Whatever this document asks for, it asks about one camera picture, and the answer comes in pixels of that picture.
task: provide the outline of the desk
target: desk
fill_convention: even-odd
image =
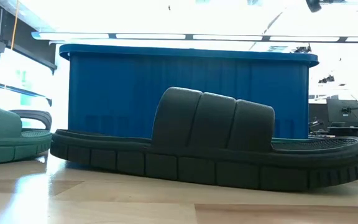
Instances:
[[[329,127],[328,130],[330,135],[358,137],[358,127]]]

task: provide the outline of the blue storage bin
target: blue storage bin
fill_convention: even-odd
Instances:
[[[270,105],[275,137],[308,137],[316,55],[78,44],[60,55],[70,60],[69,129],[149,138],[160,97],[179,86]]]

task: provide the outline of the wooden table surface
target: wooden table surface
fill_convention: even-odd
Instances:
[[[44,154],[0,165],[0,223],[358,223],[358,181],[266,192],[100,172]]]

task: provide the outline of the window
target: window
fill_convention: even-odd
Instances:
[[[49,111],[52,71],[17,52],[6,49],[0,58],[0,108]],[[45,128],[40,121],[22,120],[23,128]]]

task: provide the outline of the metal bar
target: metal bar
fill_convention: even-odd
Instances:
[[[10,48],[11,46],[12,46],[12,42],[8,41],[6,47]],[[49,62],[48,60],[42,59],[40,57],[37,57],[36,54],[33,54],[32,52],[30,52],[29,50],[26,50],[25,48],[21,47],[20,45],[15,44],[14,51],[32,59],[32,60],[35,60],[36,62],[38,62],[42,65],[45,65],[46,67],[51,69],[51,71],[54,71],[57,69],[57,66],[54,63]]]
[[[277,22],[278,18],[280,18],[280,16],[285,12],[285,10],[286,10],[286,8],[285,8],[283,11],[281,11],[280,13],[278,13],[278,14],[269,22],[269,24],[267,25],[267,28],[266,28],[265,31],[262,33],[262,35],[265,35],[265,34],[267,33],[267,31],[269,31],[269,29],[271,28],[271,26],[272,26],[275,22]],[[254,43],[252,44],[252,46],[251,46],[248,50],[252,50],[252,49],[255,47],[255,45],[256,45],[256,42],[254,42]]]
[[[0,14],[0,40],[1,40],[1,35],[2,35],[2,18],[4,16],[4,10],[1,9],[1,14]]]
[[[52,106],[52,99],[47,98],[44,95],[34,93],[33,91],[24,90],[24,89],[21,89],[21,88],[17,88],[17,87],[14,87],[14,86],[9,86],[9,85],[4,85],[4,84],[0,84],[0,88],[7,89],[7,90],[13,91],[15,93],[20,93],[20,94],[27,95],[27,96],[45,98],[48,101],[49,106]]]
[[[125,38],[125,39],[118,39],[116,37],[116,34],[107,34],[109,38],[106,39],[100,39],[100,38],[88,38],[88,39],[77,39],[75,38],[75,35],[78,35],[80,33],[48,33],[49,36],[56,35],[56,38],[51,38],[50,40],[57,40],[60,42],[64,42],[65,39],[59,38],[60,34],[65,34],[65,37],[67,38],[68,35],[72,35],[70,40],[208,40],[208,41],[238,41],[238,42],[285,42],[285,43],[332,43],[332,44],[358,44],[358,40],[351,41],[351,39],[358,39],[358,36],[294,36],[294,35],[218,35],[218,34],[150,34],[150,35],[185,35],[185,39],[164,39],[164,38]],[[48,40],[42,38],[42,33],[40,32],[33,32],[32,33],[33,38],[37,40]],[[131,35],[148,35],[148,34],[141,34],[141,33],[135,33]],[[196,39],[195,35],[202,35],[205,38],[202,39]]]

